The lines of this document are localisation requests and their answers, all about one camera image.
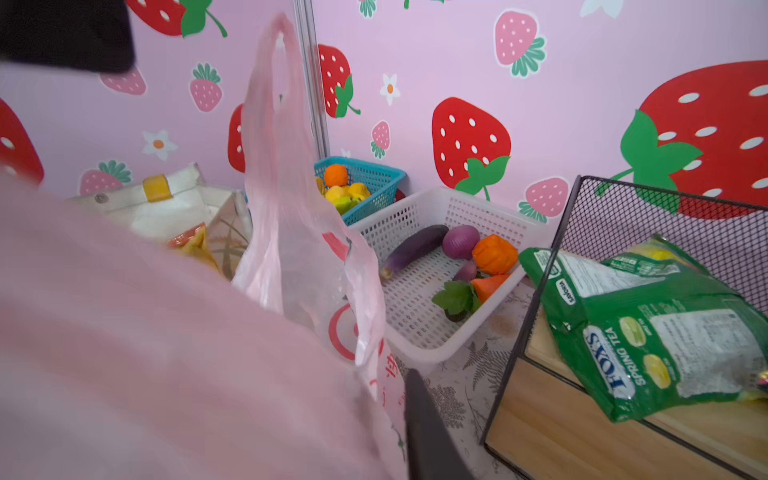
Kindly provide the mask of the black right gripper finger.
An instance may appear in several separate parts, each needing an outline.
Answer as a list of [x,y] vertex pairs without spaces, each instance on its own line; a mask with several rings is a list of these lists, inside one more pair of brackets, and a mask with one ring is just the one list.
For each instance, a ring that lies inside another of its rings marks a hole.
[[405,375],[405,423],[411,480],[473,479],[416,369]]

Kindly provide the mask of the white canvas tote bag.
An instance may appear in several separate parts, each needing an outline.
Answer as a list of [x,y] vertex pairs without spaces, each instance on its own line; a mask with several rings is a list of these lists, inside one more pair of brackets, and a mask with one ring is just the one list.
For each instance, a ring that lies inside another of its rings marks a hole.
[[167,245],[200,223],[220,273],[231,280],[249,245],[252,222],[242,192],[205,183],[193,163],[169,175],[132,184],[132,172],[116,160],[83,173],[76,204],[97,211],[134,234]]

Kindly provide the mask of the pink plastic grocery bag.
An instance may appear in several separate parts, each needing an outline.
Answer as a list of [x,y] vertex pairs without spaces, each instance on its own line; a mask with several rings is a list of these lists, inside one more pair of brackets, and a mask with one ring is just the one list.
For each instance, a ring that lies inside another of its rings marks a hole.
[[235,277],[1,177],[5,479],[404,479],[378,259],[310,174],[296,30],[243,111]]

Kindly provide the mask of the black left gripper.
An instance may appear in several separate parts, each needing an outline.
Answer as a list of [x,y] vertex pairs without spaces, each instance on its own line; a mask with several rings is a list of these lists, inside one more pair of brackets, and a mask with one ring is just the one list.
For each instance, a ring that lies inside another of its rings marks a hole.
[[121,0],[6,0],[1,60],[96,73],[135,65],[130,17]]

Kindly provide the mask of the yellow snack packet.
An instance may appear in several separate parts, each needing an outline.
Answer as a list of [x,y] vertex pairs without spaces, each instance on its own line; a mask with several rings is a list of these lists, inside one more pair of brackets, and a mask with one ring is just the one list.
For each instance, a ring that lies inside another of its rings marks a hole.
[[204,223],[200,223],[173,237],[167,242],[167,246],[170,249],[176,250],[179,254],[193,258],[217,272],[220,271],[208,246],[207,228]]

